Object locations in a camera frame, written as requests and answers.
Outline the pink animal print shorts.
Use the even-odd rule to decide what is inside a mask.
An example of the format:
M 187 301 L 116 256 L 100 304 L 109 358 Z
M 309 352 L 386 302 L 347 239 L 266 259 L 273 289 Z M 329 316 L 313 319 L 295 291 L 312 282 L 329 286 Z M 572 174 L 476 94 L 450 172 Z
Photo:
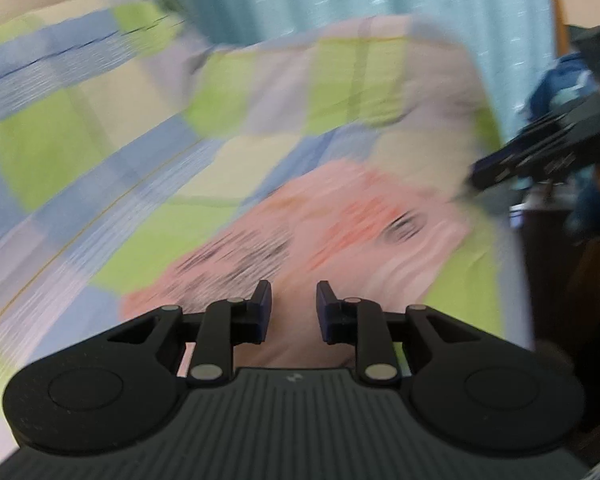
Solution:
M 163 304 L 201 312 L 213 301 L 249 297 L 272 285 L 263 344 L 242 344 L 239 366 L 348 365 L 353 351 L 322 341 L 319 281 L 340 298 L 378 302 L 389 312 L 417 304 L 470 232 L 464 211 L 430 190 L 354 162 L 336 160 L 278 188 L 200 247 L 125 295 L 124 318 Z

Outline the dark blue patterned cloth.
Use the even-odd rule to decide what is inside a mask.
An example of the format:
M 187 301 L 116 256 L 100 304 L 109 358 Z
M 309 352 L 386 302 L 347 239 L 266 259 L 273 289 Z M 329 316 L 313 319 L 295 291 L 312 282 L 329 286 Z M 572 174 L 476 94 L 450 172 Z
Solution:
M 524 106 L 524 118 L 534 122 L 596 89 L 597 84 L 580 53 L 564 55 L 550 66 L 532 92 Z M 575 242 L 600 238 L 600 185 L 594 178 L 594 168 L 580 170 L 574 180 L 578 196 L 565 222 L 565 232 Z

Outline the checkered blue green bed sheet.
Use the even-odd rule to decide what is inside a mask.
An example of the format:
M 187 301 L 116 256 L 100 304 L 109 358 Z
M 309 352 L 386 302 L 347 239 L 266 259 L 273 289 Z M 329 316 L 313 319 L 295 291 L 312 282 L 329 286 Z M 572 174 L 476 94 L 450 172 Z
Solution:
M 428 16 L 354 18 L 241 48 L 163 0 L 70 0 L 0 25 L 0 463 L 15 372 L 127 318 L 125 295 L 285 183 L 336 160 L 442 195 L 470 232 L 422 297 L 531 342 L 500 133 L 466 44 Z

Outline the brown wooden bed frame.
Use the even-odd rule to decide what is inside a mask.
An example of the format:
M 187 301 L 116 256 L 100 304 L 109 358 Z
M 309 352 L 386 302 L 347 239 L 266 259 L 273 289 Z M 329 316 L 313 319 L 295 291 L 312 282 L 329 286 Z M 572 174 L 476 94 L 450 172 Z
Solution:
M 524 244 L 535 348 L 578 378 L 569 448 L 600 462 L 600 166 L 576 185 L 537 185 L 513 208 Z

